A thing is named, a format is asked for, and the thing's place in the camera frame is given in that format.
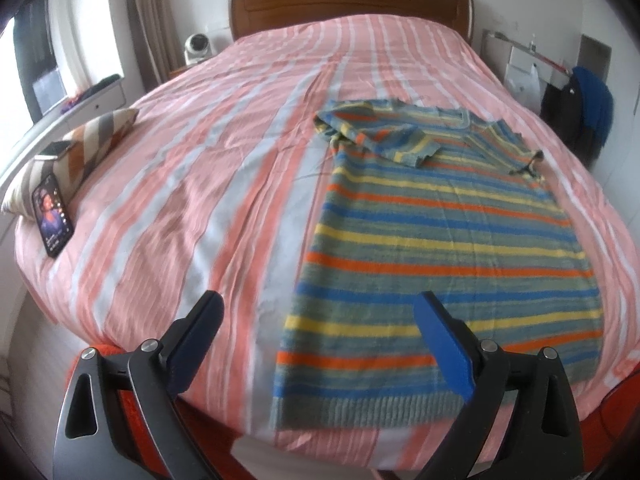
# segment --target red fabric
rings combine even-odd
[[[104,356],[124,353],[123,350],[115,346],[94,345],[94,348]],[[77,362],[78,359],[76,358],[76,362],[69,371],[67,383],[71,380]],[[156,451],[156,446],[154,446],[146,430],[133,393],[121,392],[120,402],[127,416],[127,422],[142,457],[142,462],[152,471],[168,476]],[[204,415],[183,400],[178,399],[176,407],[200,450],[206,459],[213,464],[213,467],[220,473],[222,478],[225,480],[255,480],[254,476],[231,455],[231,447],[235,440],[240,437],[239,434]]]
[[[614,437],[618,437],[638,404],[640,404],[640,375],[626,380],[605,404],[581,422],[586,471],[593,471],[613,444],[602,427],[598,412],[602,410],[602,418],[607,429]]]

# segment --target plastic bag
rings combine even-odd
[[[538,69],[535,65],[531,65],[531,72],[528,74],[524,70],[509,65],[504,85],[517,102],[536,115],[540,115],[542,90],[540,89]]]

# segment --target brown curtain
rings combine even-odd
[[[133,0],[133,2],[135,9],[130,10],[136,10],[137,16],[129,13],[132,32],[136,29],[136,25],[141,32],[134,35],[134,42],[137,36],[138,43],[143,43],[138,45],[136,51],[139,58],[140,53],[144,54],[145,50],[148,54],[148,60],[141,62],[139,59],[138,63],[142,66],[150,65],[151,74],[148,74],[147,78],[152,76],[156,83],[154,86],[157,86],[169,80],[169,72],[184,65],[171,5],[169,0]]]

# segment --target floor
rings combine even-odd
[[[49,479],[66,374],[85,347],[69,330],[52,325],[31,297],[27,297],[18,316],[9,355],[14,428],[25,451]],[[284,453],[252,438],[240,439],[234,446],[234,455],[257,480],[372,478],[366,470]],[[415,474],[401,476],[413,478]]]

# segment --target person on phone screen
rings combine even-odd
[[[42,213],[40,229],[45,237],[50,238],[62,231],[64,227],[62,217],[53,207],[53,200],[46,189],[40,190],[40,211]]]

